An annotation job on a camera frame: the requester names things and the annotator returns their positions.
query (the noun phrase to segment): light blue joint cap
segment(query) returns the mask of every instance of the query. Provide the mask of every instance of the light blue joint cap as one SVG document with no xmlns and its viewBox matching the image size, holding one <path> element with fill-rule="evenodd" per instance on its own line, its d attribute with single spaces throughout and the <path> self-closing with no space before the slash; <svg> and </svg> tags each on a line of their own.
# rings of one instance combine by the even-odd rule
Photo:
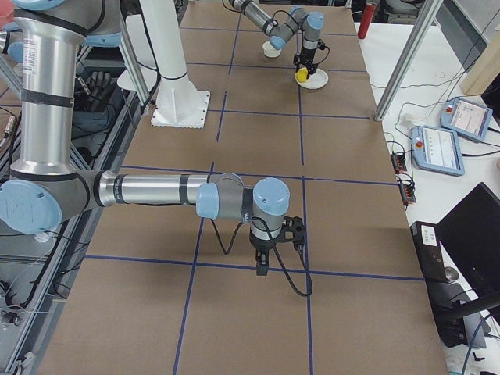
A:
<svg viewBox="0 0 500 375">
<path fill-rule="evenodd" d="M 325 16 L 320 12 L 311 12 L 307 16 L 307 23 L 314 30 L 321 30 L 325 24 Z"/>
<path fill-rule="evenodd" d="M 276 35 L 273 35 L 272 37 L 269 38 L 269 43 L 275 48 L 275 49 L 283 49 L 284 46 L 287 44 L 284 39 L 277 37 Z"/>
<path fill-rule="evenodd" d="M 91 47 L 118 47 L 122 41 L 122 33 L 107 34 L 107 35 L 88 35 L 84 45 Z"/>
<path fill-rule="evenodd" d="M 24 43 L 22 41 L 15 41 L 7 48 L 7 54 L 12 57 L 12 60 L 14 60 L 16 63 L 22 63 L 23 49 Z"/>
<path fill-rule="evenodd" d="M 10 180 L 0 186 L 0 219 L 21 233 L 36 234 L 63 220 L 59 203 L 40 185 Z"/>
<path fill-rule="evenodd" d="M 290 191 L 282 180 L 265 178 L 253 188 L 253 202 L 268 215 L 281 216 L 288 211 Z"/>
<path fill-rule="evenodd" d="M 6 25 L 3 25 L 2 30 L 3 31 L 9 31 L 9 32 L 12 33 L 13 31 L 19 31 L 19 30 L 21 30 L 21 28 L 20 28 L 20 26 L 17 23 L 15 23 L 15 22 L 9 22 Z"/>
<path fill-rule="evenodd" d="M 196 197 L 196 213 L 200 217 L 216 219 L 219 215 L 219 189 L 215 184 L 201 184 Z"/>
<path fill-rule="evenodd" d="M 27 10 L 49 10 L 61 5 L 66 0 L 12 0 L 14 5 Z"/>
</svg>

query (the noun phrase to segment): wall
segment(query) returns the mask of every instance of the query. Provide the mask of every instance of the wall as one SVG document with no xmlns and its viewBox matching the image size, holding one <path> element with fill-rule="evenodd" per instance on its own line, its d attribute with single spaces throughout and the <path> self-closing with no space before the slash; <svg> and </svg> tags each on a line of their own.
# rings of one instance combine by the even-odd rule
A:
<svg viewBox="0 0 500 375">
<path fill-rule="evenodd" d="M 493 15 L 500 9 L 500 0 L 453 0 L 462 10 L 465 17 L 476 27 L 478 33 L 490 22 Z M 495 28 L 500 25 L 500 13 L 494 18 L 484 32 L 484 40 L 489 42 L 495 34 Z"/>
</svg>

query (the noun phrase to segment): white table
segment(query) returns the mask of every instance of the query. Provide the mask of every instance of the white table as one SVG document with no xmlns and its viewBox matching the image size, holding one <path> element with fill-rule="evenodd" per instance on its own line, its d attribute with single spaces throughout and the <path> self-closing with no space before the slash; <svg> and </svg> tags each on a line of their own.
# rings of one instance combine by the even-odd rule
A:
<svg viewBox="0 0 500 375">
<path fill-rule="evenodd" d="M 387 25 L 372 24 L 367 37 L 359 41 L 365 59 L 368 74 L 372 85 L 384 87 L 392 74 L 399 55 L 406 43 L 412 27 L 407 25 Z M 412 84 L 440 84 L 451 80 L 457 72 L 462 72 L 462 65 L 456 58 L 452 48 L 445 39 L 445 36 L 438 27 L 431 27 L 424 39 L 416 58 L 413 60 L 409 72 L 403 80 L 402 87 Z M 373 88 L 375 100 L 378 102 L 383 88 Z M 419 105 L 429 105 L 439 100 L 441 94 L 448 87 L 444 84 L 440 87 L 409 87 L 399 89 L 395 100 L 392 102 L 389 111 L 383 121 L 384 130 L 393 134 L 397 142 L 400 142 L 405 150 L 410 150 L 410 142 L 407 137 L 395 130 L 398 121 L 398 114 L 405 102 Z M 456 85 L 450 98 L 462 95 L 459 84 Z M 480 97 L 468 98 L 473 102 L 482 102 Z M 408 134 L 409 129 L 414 124 L 425 124 L 429 126 L 439 126 L 439 113 L 444 104 L 433 107 L 420 108 L 414 105 L 405 105 L 401 111 L 398 128 Z M 490 127 L 498 129 L 494 120 Z M 500 134 L 488 132 L 485 141 L 500 145 Z M 460 147 L 463 153 L 480 154 L 495 150 L 488 145 L 474 144 L 473 142 L 460 138 Z M 411 225 L 416 220 L 437 223 L 445 216 L 465 195 L 467 195 L 479 182 L 483 181 L 496 195 L 500 196 L 500 170 L 496 162 L 500 154 L 485 156 L 480 158 L 464 158 L 466 174 L 461 177 L 446 176 L 444 174 L 418 170 L 411 168 L 409 153 L 407 154 L 407 166 L 409 173 L 413 174 L 416 182 L 415 205 L 410 205 L 406 211 L 408 223 Z M 452 261 L 444 254 L 445 265 L 451 265 Z M 464 289 L 469 288 L 468 284 L 461 278 L 461 285 Z M 474 362 L 472 353 L 469 358 L 469 366 L 466 373 L 479 374 L 480 370 L 487 370 L 493 373 L 500 373 L 500 341 L 494 338 L 487 338 L 487 349 L 473 350 L 478 356 L 487 359 L 482 362 Z M 460 373 L 463 359 L 467 351 L 465 345 L 455 348 L 446 348 L 445 355 L 449 369 Z"/>
</svg>

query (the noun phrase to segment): black band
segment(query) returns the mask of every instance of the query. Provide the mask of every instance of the black band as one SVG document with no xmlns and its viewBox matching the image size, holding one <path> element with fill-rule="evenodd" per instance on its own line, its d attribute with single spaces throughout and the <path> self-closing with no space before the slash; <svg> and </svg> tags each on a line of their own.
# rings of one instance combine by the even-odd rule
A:
<svg viewBox="0 0 500 375">
<path fill-rule="evenodd" d="M 104 20 L 104 17 L 106 15 L 106 1 L 102 0 L 101 4 L 101 14 L 99 15 L 99 18 L 97 22 L 94 24 L 93 27 L 88 29 L 88 32 L 91 33 L 92 31 L 96 31 L 99 26 L 101 26 L 102 21 Z"/>
<path fill-rule="evenodd" d="M 87 37 L 87 29 L 85 29 L 85 27 L 76 25 L 75 23 L 72 22 L 61 20 L 60 18 L 50 16 L 48 14 L 32 12 L 30 10 L 16 8 L 14 9 L 14 17 L 28 18 L 30 20 L 36 20 L 43 23 L 48 23 L 49 25 L 59 26 L 62 27 L 63 29 L 73 31 L 77 34 Z"/>
<path fill-rule="evenodd" d="M 104 170 L 100 170 L 95 175 L 94 185 L 92 186 L 92 193 L 94 194 L 94 199 L 100 207 L 104 207 L 104 205 L 102 204 L 101 198 L 99 197 L 99 185 L 101 183 L 101 177 L 102 177 L 103 173 L 104 173 Z"/>
<path fill-rule="evenodd" d="M 189 205 L 188 198 L 189 174 L 181 174 L 179 180 L 179 200 L 181 205 Z"/>
<path fill-rule="evenodd" d="M 84 209 L 82 210 L 84 211 L 88 207 L 88 203 L 91 201 L 91 189 L 88 188 L 87 181 L 78 173 L 77 173 L 77 179 L 80 180 L 80 182 L 84 185 L 85 188 L 86 202 Z"/>
<path fill-rule="evenodd" d="M 296 31 L 294 31 L 294 29 L 292 29 L 291 26 L 288 23 L 285 22 L 284 25 L 290 29 L 292 35 L 296 34 Z"/>
<path fill-rule="evenodd" d="M 118 176 L 115 177 L 115 183 L 112 186 L 112 193 L 115 196 L 116 203 L 120 204 L 127 203 L 125 202 L 125 199 L 123 199 L 123 193 L 122 193 L 122 183 L 125 176 L 126 174 L 119 174 Z"/>
<path fill-rule="evenodd" d="M 18 178 L 25 181 L 38 181 L 38 182 L 60 182 L 60 181 L 70 181 L 77 178 L 77 173 L 70 174 L 32 174 L 18 172 L 17 170 L 10 170 L 10 175 L 12 177 Z"/>
<path fill-rule="evenodd" d="M 267 27 L 269 26 L 270 23 L 273 22 L 273 19 L 272 18 L 269 18 L 265 23 L 264 23 L 264 26 L 262 26 L 262 32 L 264 34 L 266 34 L 266 30 L 267 30 Z"/>
<path fill-rule="evenodd" d="M 160 74 L 160 76 L 161 76 L 162 78 L 166 79 L 166 80 L 179 80 L 180 78 L 184 78 L 184 77 L 186 77 L 186 75 L 187 75 L 187 74 L 188 74 L 188 71 L 186 70 L 186 73 L 184 73 L 182 76 L 177 77 L 177 78 L 168 78 L 168 77 L 162 76 L 161 74 Z"/>
<path fill-rule="evenodd" d="M 66 96 L 45 94 L 32 90 L 23 89 L 21 91 L 21 101 L 34 104 L 46 104 L 56 107 L 73 108 L 74 99 Z"/>
<path fill-rule="evenodd" d="M 253 0 L 245 0 L 243 4 L 241 4 L 240 12 L 245 14 L 245 8 L 250 4 Z"/>
<path fill-rule="evenodd" d="M 243 200 L 241 202 L 241 221 L 246 222 L 252 218 L 253 187 L 243 187 Z"/>
<path fill-rule="evenodd" d="M 3 45 L 2 49 L 2 54 L 7 55 L 7 50 L 9 49 L 9 43 L 10 43 L 10 32 L 7 32 L 7 35 L 5 36 L 5 44 Z"/>
</svg>

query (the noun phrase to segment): table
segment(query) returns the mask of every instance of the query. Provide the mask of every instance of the table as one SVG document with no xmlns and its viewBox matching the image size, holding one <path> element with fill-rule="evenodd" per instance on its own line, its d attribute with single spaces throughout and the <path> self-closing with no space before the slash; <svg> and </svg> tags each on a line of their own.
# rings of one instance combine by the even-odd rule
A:
<svg viewBox="0 0 500 375">
<path fill-rule="evenodd" d="M 407 25 L 372 24 L 366 39 L 360 41 L 376 101 L 380 99 L 383 92 L 383 89 L 378 87 L 383 87 L 388 82 L 411 29 L 412 27 Z M 441 30 L 438 27 L 431 27 L 402 86 L 440 84 L 452 79 L 457 72 L 462 71 L 459 60 L 455 57 Z M 398 122 L 398 115 L 403 103 L 432 104 L 439 100 L 447 86 L 445 84 L 440 87 L 423 86 L 400 89 L 384 118 L 384 130 L 393 134 L 395 140 L 401 142 L 406 150 L 410 150 L 409 139 L 395 131 L 395 124 Z M 459 84 L 457 84 L 451 98 L 462 94 Z M 469 98 L 469 100 L 481 102 L 479 97 Z M 412 123 L 404 120 L 406 114 L 407 117 L 414 119 L 413 123 L 415 124 L 438 126 L 438 116 L 442 106 L 442 104 L 438 105 L 433 111 L 433 107 L 422 109 L 406 105 L 402 110 L 398 127 L 404 133 L 409 132 Z M 494 120 L 491 121 L 490 127 L 498 129 Z M 500 144 L 500 134 L 488 132 L 485 141 Z M 471 154 L 492 150 L 490 146 L 474 144 L 462 138 L 460 138 L 460 147 L 462 152 Z M 495 155 L 483 158 L 464 158 L 466 174 L 461 177 L 446 176 L 417 168 L 411 170 L 416 182 L 417 203 L 408 207 L 406 212 L 408 223 L 411 225 L 417 220 L 437 223 L 481 181 L 500 196 L 500 170 L 496 166 L 497 160 L 498 157 Z M 445 265 L 452 266 L 452 260 L 446 253 L 444 253 L 444 257 Z M 464 289 L 470 288 L 463 277 L 461 277 L 460 282 L 463 283 Z M 469 295 L 471 298 L 476 298 L 473 292 L 470 292 Z M 487 338 L 487 346 L 486 351 L 475 351 L 478 356 L 486 356 L 487 359 L 475 363 L 473 360 L 470 361 L 471 364 L 475 365 L 475 367 L 471 366 L 470 370 L 481 369 L 500 373 L 500 343 L 493 338 Z M 446 348 L 445 353 L 450 369 L 457 368 L 457 364 L 461 369 L 466 347 L 462 345 L 453 349 Z"/>
<path fill-rule="evenodd" d="M 311 92 L 293 81 L 295 41 L 269 61 L 246 19 L 191 3 L 181 35 L 191 80 L 211 91 L 205 128 L 145 117 L 121 170 L 281 178 L 308 227 L 312 296 L 275 259 L 256 277 L 246 235 L 223 257 L 192 209 L 111 207 L 39 374 L 447 373 L 351 13 L 318 10 L 337 53 L 330 84 Z M 223 238 L 234 225 L 220 223 Z M 303 287 L 297 256 L 281 252 Z"/>
</svg>

